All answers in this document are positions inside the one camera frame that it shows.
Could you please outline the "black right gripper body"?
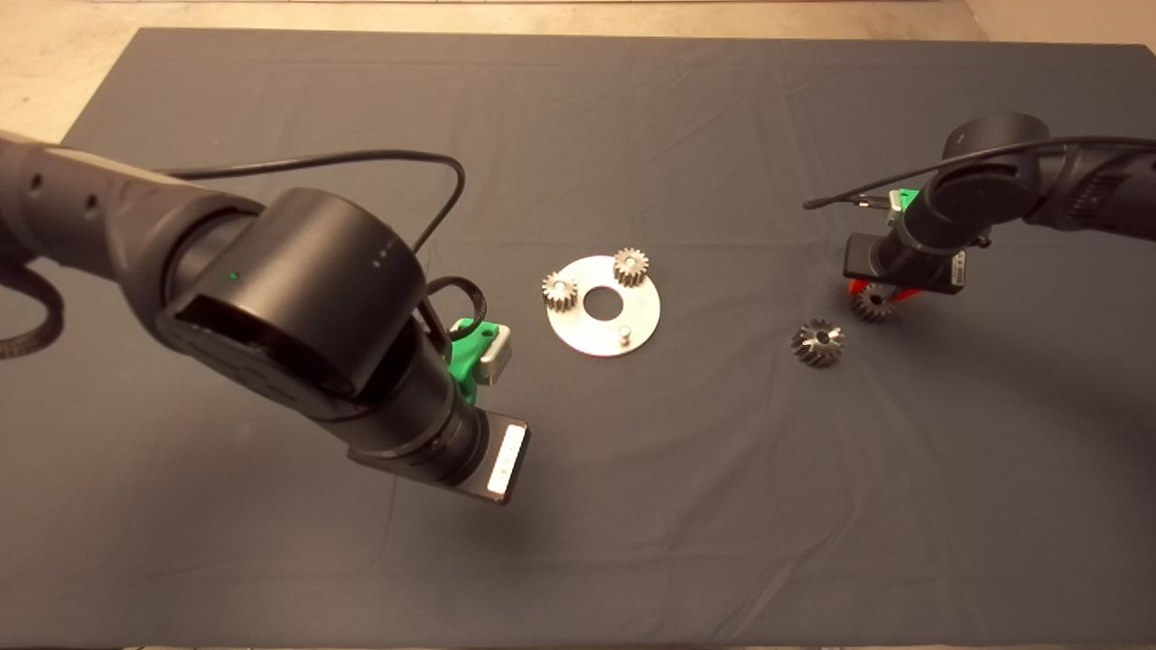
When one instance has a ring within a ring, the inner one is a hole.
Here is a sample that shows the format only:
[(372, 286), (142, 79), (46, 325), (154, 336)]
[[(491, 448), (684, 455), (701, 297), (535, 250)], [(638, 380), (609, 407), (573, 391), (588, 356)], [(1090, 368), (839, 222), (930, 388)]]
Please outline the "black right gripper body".
[(909, 246), (892, 234), (854, 232), (844, 250), (843, 275), (904, 291), (959, 293), (966, 285), (966, 251), (943, 254)]

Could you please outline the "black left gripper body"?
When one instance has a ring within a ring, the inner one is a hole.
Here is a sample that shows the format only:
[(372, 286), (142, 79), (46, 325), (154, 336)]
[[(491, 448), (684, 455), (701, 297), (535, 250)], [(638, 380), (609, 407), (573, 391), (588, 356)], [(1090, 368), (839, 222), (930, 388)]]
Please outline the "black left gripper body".
[(350, 449), (350, 460), (392, 477), (507, 505), (531, 444), (527, 422), (475, 411), (468, 421), (453, 416), (440, 433), (405, 455)]

